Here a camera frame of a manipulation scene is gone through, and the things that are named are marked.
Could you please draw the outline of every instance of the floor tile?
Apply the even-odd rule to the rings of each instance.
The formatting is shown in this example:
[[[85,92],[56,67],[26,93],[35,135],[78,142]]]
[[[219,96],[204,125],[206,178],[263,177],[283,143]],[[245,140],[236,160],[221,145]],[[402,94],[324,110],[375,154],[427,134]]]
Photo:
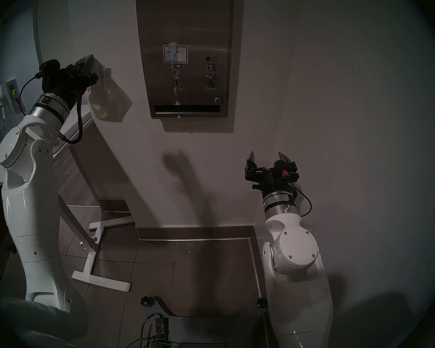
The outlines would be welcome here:
[[[98,259],[133,262],[139,245],[139,235],[134,226],[131,223],[108,228]]]
[[[176,246],[175,241],[140,241],[135,262],[174,263]]]
[[[223,263],[217,268],[214,289],[217,308],[224,316],[235,316],[256,304],[258,290],[253,264],[248,261]]]
[[[200,257],[177,257],[174,264],[171,311],[177,316],[218,315],[214,297],[218,280],[216,261]]]
[[[89,209],[90,207],[69,207],[69,210],[72,212],[74,217],[76,217],[79,223],[82,223]]]
[[[80,272],[84,270],[85,261],[86,261],[85,258],[71,257],[71,256],[67,256],[63,261],[64,272],[66,273],[68,280],[71,282],[71,284],[76,289],[76,291],[79,292],[82,298],[85,298],[85,294],[88,288],[88,283],[84,283],[76,279],[73,279],[71,278],[71,276],[75,270],[78,270]]]
[[[89,236],[93,237],[95,235],[95,231],[88,231],[88,226],[92,222],[100,222],[102,220],[101,216],[102,210],[100,208],[90,207],[88,209],[87,214],[81,222],[81,226],[87,231]],[[88,245],[81,246],[80,243],[81,241],[77,237],[74,237],[66,254],[73,257],[87,258],[90,247]]]
[[[135,263],[131,275],[131,291],[127,294],[122,316],[121,333],[118,348],[126,347],[140,337],[140,329],[147,314],[140,305],[144,296],[158,296],[169,306],[173,282],[173,264]],[[145,324],[144,332],[148,332],[150,324]]]
[[[0,282],[0,295],[24,299],[26,297],[26,275],[19,253],[10,253]]]
[[[58,232],[58,247],[61,254],[68,252],[74,238],[74,232],[69,228],[63,218],[60,217],[60,231]]]
[[[133,266],[134,264],[131,262],[97,260],[92,274],[94,276],[129,282]]]
[[[76,341],[73,344],[78,348],[106,348],[104,346],[99,346],[98,344],[93,344],[80,339],[76,339]]]
[[[97,261],[94,275],[129,281],[133,263]],[[107,348],[117,348],[126,292],[89,285],[85,296],[89,316],[88,333],[82,339]]]
[[[10,256],[12,245],[13,238],[11,238],[11,234],[7,232],[2,244],[0,245],[0,277],[3,276],[3,271],[5,270],[6,262]]]
[[[178,241],[176,248],[176,262],[199,261],[215,259],[214,240],[210,241]]]
[[[92,222],[100,222],[102,218],[102,210],[99,207],[90,207],[81,222],[84,229],[88,230],[88,226]]]
[[[214,247],[216,255],[221,258],[222,262],[251,262],[251,250],[248,239],[215,240]]]
[[[88,207],[69,207],[72,214],[81,223],[87,214]],[[58,232],[58,247],[61,254],[66,254],[68,252],[69,246],[71,245],[74,232],[69,228],[63,218],[60,217],[60,231]]]

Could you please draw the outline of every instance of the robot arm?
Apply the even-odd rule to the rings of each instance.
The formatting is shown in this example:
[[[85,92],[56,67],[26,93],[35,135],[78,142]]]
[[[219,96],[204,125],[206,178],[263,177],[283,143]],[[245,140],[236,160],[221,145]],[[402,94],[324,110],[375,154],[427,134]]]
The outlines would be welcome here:
[[[3,209],[27,284],[25,301],[8,300],[2,305],[17,327],[62,339],[83,337],[88,313],[83,298],[67,279],[59,255],[60,210],[52,148],[76,103],[79,136],[75,141],[60,138],[75,143],[82,137],[81,97],[98,79],[90,73],[93,60],[90,55],[64,69],[56,60],[43,63],[38,73],[43,94],[0,144],[0,164],[6,168]]]
[[[268,311],[279,347],[327,347],[332,298],[314,236],[300,225],[295,206],[299,178],[295,162],[279,152],[271,168],[258,168],[253,152],[245,179],[257,182],[274,242],[264,243],[261,258]]]

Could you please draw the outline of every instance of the white sticker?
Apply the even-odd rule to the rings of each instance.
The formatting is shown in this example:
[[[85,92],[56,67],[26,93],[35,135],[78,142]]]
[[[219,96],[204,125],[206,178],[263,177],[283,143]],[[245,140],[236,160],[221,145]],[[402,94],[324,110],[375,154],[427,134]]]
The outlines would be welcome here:
[[[171,59],[169,58],[169,46],[163,46],[163,61],[170,63]],[[188,47],[187,46],[177,46],[177,61],[176,63],[187,63],[188,61]]]

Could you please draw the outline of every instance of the white wall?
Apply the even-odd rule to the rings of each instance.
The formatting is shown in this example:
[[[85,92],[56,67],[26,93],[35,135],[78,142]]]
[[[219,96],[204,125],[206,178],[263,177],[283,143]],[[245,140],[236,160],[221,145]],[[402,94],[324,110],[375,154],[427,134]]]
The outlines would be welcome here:
[[[281,150],[314,204],[303,223],[333,291],[329,346],[399,339],[435,294],[435,37],[410,0],[244,0],[230,117],[164,123],[148,110],[135,0],[67,5],[71,40],[54,54],[93,53],[133,103],[96,125],[136,223],[254,222],[269,239],[243,167],[252,149],[265,166]]]
[[[435,35],[410,0],[302,0],[291,64],[272,157],[314,206],[329,347],[383,347],[435,294]]]
[[[286,0],[253,1],[259,7],[244,23],[237,110],[230,118],[208,120],[204,129],[188,122],[165,123],[175,131],[166,132],[160,120],[150,118],[147,106],[135,0],[68,0],[74,60],[93,53],[112,69],[113,79],[133,102],[122,122],[96,124],[160,225],[253,220],[259,197],[244,181],[243,167],[252,149],[266,157],[272,147],[272,135],[266,133],[274,132],[279,121],[275,110],[280,111],[290,72],[285,56],[291,48],[286,44],[294,36],[292,18],[279,13],[290,12]],[[263,56],[267,60],[256,65]],[[135,205],[130,206],[135,215]],[[142,225],[142,217],[136,218]]]
[[[0,85],[3,85],[3,91],[9,100],[6,82],[15,78],[21,90],[39,70],[34,41],[33,7],[34,0],[18,0],[0,18]],[[21,100],[27,110],[41,93],[41,81],[34,80],[26,86]],[[11,121],[14,125],[24,117],[22,113],[14,114],[13,109],[9,112],[12,112]],[[0,140],[1,138],[3,132],[0,129]]]

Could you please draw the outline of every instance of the metal plate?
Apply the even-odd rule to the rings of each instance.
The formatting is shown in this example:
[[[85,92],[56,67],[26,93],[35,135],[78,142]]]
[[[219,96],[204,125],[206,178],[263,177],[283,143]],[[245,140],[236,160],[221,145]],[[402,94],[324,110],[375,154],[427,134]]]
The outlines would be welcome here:
[[[227,117],[233,1],[137,0],[140,52],[152,118]],[[177,95],[173,65],[164,62],[163,47],[170,42],[187,46],[187,63],[180,64],[183,88],[176,89]],[[216,65],[216,88],[211,89],[209,64]],[[176,102],[184,109],[173,107]]]

